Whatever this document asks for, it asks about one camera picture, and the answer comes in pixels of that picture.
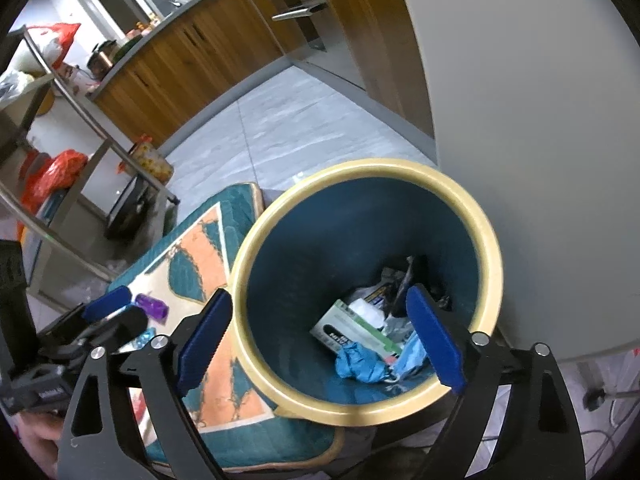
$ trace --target shelf rack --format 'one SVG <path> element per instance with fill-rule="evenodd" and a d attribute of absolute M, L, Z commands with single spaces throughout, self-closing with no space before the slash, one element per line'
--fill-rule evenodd
<path fill-rule="evenodd" d="M 52 251 L 59 251 L 60 253 L 63 253 L 101 280 L 108 283 L 112 282 L 116 278 L 116 274 L 112 270 L 93 261 L 85 254 L 81 254 L 71 244 L 60 237 L 57 232 L 65 220 L 66 215 L 76 202 L 89 202 L 89 200 L 81 194 L 82 189 L 108 150 L 113 150 L 122 160 L 132 167 L 139 176 L 146 180 L 150 186 L 158 192 L 156 195 L 156 206 L 154 208 L 155 214 L 150 219 L 150 240 L 152 242 L 155 242 L 162 237 L 162 220 L 164 219 L 164 214 L 162 213 L 167 209 L 167 201 L 174 205 L 177 205 L 180 201 L 158 179 L 156 179 L 156 177 L 142 168 L 142 166 L 140 166 L 140 164 L 135 161 L 129 153 L 127 153 L 127 151 L 110 136 L 102 125 L 96 121 L 96 119 L 76 100 L 73 94 L 68 90 L 65 82 L 44 59 L 26 27 L 11 31 L 7 35 L 6 39 L 0 43 L 0 74 L 6 70 L 15 51 L 18 49 L 20 42 L 23 40 L 33 57 L 42 67 L 42 71 L 45 75 L 29 83 L 27 88 L 25 88 L 20 95 L 0 102 L 0 128 L 2 128 L 5 133 L 7 133 L 8 130 L 8 134 L 3 136 L 4 141 L 0 146 L 0 164 L 7 160 L 7 158 L 14 153 L 17 148 L 26 145 L 27 133 L 33 124 L 38 108 L 42 104 L 44 97 L 51 86 L 54 86 L 62 94 L 69 104 L 71 104 L 71 107 L 76 111 L 76 113 L 78 113 L 88 126 L 102 139 L 101 145 L 91 156 L 79 178 L 68 190 L 49 225 L 45 224 L 42 220 L 24 208 L 20 199 L 14 195 L 9 186 L 0 181 L 0 200 L 6 204 L 20 222 L 36 233 L 44 242 L 42 244 L 41 253 L 38 256 L 38 261 L 34 267 L 30 289 L 33 289 L 34 292 L 37 291 L 40 283 L 42 282 L 46 261 Z M 54 307 L 56 310 L 61 310 L 60 306 Z"/>

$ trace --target silver bolt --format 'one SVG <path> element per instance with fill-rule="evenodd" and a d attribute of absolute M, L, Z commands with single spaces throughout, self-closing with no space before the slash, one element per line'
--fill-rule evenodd
<path fill-rule="evenodd" d="M 151 340 L 151 348 L 155 348 L 156 350 L 164 348 L 168 342 L 169 338 L 167 336 L 159 335 Z"/>
<path fill-rule="evenodd" d="M 489 344 L 489 336 L 484 332 L 473 332 L 471 341 L 476 346 L 487 346 Z"/>
<path fill-rule="evenodd" d="M 546 357 L 549 354 L 551 354 L 551 350 L 544 343 L 536 343 L 536 345 L 533 347 L 533 349 L 536 351 L 536 354 L 538 354 L 538 355 L 540 355 L 542 357 Z"/>
<path fill-rule="evenodd" d="M 97 346 L 91 350 L 91 359 L 100 359 L 105 352 L 106 350 L 104 349 L 104 346 Z"/>

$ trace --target trash can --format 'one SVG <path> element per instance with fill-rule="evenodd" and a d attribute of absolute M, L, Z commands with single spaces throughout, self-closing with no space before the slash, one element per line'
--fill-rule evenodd
<path fill-rule="evenodd" d="M 340 379 L 309 333 L 345 291 L 382 267 L 424 254 L 471 331 L 494 330 L 502 259 L 487 217 L 461 186 L 406 160 L 339 164 L 303 180 L 263 213 L 230 279 L 238 359 L 283 413 L 334 426 L 383 424 L 449 391 L 426 367 L 404 393 Z"/>

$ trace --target tile grout line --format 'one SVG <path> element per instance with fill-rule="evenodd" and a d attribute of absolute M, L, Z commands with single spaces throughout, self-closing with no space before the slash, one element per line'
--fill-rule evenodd
<path fill-rule="evenodd" d="M 258 173 L 255 171 L 254 158 L 251 156 L 251 149 L 249 148 L 249 139 L 246 136 L 246 130 L 244 129 L 244 121 L 242 120 L 242 112 L 240 111 L 240 100 L 236 101 L 238 107 L 238 117 L 240 118 L 240 125 L 242 126 L 242 136 L 244 137 L 244 144 L 246 145 L 246 154 L 249 156 L 249 162 L 251 163 L 251 169 L 254 172 L 255 183 L 260 186 L 258 182 Z"/>

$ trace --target purple object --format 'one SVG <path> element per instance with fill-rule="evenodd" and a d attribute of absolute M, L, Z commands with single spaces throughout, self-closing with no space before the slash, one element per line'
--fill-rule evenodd
<path fill-rule="evenodd" d="M 137 295 L 134 303 L 156 321 L 164 321 L 169 314 L 169 307 L 164 301 L 156 300 L 146 294 Z"/>

